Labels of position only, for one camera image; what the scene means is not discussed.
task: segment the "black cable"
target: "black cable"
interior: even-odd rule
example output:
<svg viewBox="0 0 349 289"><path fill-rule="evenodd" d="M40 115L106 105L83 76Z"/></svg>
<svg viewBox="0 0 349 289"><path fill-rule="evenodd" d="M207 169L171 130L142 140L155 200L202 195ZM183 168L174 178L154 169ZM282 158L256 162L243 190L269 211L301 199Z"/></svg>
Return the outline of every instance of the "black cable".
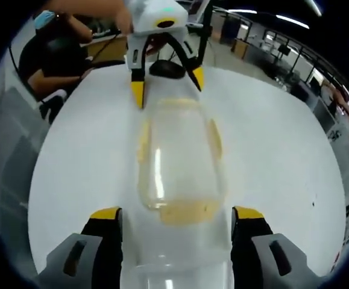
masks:
<svg viewBox="0 0 349 289"><path fill-rule="evenodd" d="M96 60L97 58L98 58L98 56L103 52L103 50L109 45L109 44L111 44L114 40L115 40L115 38L117 38L118 37L118 35L120 35L120 31L118 31L116 34L115 34L115 36L113 37L113 38L111 38L111 39L109 39L108 41L107 41L107 43L101 48L101 50L99 50L95 55L94 55L94 57L92 58L92 61L91 62L94 62L94 60Z"/></svg>
<svg viewBox="0 0 349 289"><path fill-rule="evenodd" d="M173 51L172 55L169 58L169 61L172 60L174 58L174 56L175 56L175 51Z"/></svg>

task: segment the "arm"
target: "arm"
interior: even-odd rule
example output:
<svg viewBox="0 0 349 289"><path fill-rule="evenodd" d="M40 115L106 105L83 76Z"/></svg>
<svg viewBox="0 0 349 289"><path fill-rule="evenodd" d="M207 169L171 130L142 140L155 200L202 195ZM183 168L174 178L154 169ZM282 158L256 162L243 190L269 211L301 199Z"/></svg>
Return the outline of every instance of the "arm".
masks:
<svg viewBox="0 0 349 289"><path fill-rule="evenodd" d="M123 0L49 0L43 7L57 13L112 18L123 34L132 31L131 14Z"/></svg>
<svg viewBox="0 0 349 289"><path fill-rule="evenodd" d="M90 28L85 26L85 24L72 15L67 15L66 20L74 33L78 36L81 43L90 43L92 41L92 32Z"/></svg>
<svg viewBox="0 0 349 289"><path fill-rule="evenodd" d="M43 9L98 18L115 18L117 12L124 7L123 0L49 0Z"/></svg>
<svg viewBox="0 0 349 289"><path fill-rule="evenodd" d="M332 91L332 93L336 93L336 88L328 80L323 80L322 86L327 86Z"/></svg>
<svg viewBox="0 0 349 289"><path fill-rule="evenodd" d="M74 84L80 80L80 76L67 77L45 77L43 71L39 69L28 79L28 84L39 94L47 96L63 87Z"/></svg>

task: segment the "person sitting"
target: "person sitting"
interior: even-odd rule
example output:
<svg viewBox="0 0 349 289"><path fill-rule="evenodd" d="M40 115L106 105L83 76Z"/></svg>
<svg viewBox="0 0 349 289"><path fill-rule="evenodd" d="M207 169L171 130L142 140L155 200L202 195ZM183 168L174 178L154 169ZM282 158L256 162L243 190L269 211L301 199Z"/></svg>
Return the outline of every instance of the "person sitting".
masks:
<svg viewBox="0 0 349 289"><path fill-rule="evenodd" d="M349 119L349 105L345 101L342 93L326 79L321 86L321 97L334 117L338 115L336 113L337 107L341 107L345 110Z"/></svg>
<svg viewBox="0 0 349 289"><path fill-rule="evenodd" d="M92 41L91 30L72 15L51 11L38 13L34 22L36 35L20 55L20 78L38 101L58 89L70 94L92 70L80 46Z"/></svg>

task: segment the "white table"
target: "white table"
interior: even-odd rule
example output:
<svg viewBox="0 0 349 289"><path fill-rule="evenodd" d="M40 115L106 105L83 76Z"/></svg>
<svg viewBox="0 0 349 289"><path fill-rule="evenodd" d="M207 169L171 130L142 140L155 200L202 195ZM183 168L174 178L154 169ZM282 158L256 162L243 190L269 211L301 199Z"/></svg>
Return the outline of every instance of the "white table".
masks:
<svg viewBox="0 0 349 289"><path fill-rule="evenodd" d="M189 78L146 76L146 110L157 98L199 99L222 138L227 221L235 205L256 208L274 232L305 252L316 274L327 274L342 247L345 200L320 124L304 103L265 82L209 67L204 73L202 93ZM137 109L129 81L124 66L94 70L48 132L28 212L38 272L47 254L71 233L81 232L96 210L118 205L132 222L133 205L139 202L137 138L146 110Z"/></svg>

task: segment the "ceiling light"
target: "ceiling light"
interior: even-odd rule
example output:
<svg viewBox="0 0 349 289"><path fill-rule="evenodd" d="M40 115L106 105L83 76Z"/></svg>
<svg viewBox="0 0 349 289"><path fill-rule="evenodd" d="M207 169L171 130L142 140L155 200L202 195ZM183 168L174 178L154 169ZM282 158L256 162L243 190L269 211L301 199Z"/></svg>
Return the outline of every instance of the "ceiling light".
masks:
<svg viewBox="0 0 349 289"><path fill-rule="evenodd" d="M320 9L318 7L318 4L316 4L316 2L314 0L306 0L306 2L315 11L316 15L318 15L320 17L321 16L321 11L320 11Z"/></svg>
<svg viewBox="0 0 349 289"><path fill-rule="evenodd" d="M292 23L294 23L294 24L296 24L296 25L299 25L299 26L301 26L301 27L304 27L304 28L306 28L306 29L309 29L309 26L308 26L307 24L304 24L304 23L302 23L302 22L300 22L300 21L297 21L297 20L295 20L295 19L291 19L291 18L282 16L282 15L276 15L276 17L279 18L279 19L288 21L288 22L292 22Z"/></svg>
<svg viewBox="0 0 349 289"><path fill-rule="evenodd" d="M228 12L257 14L257 11L247 9L229 9Z"/></svg>

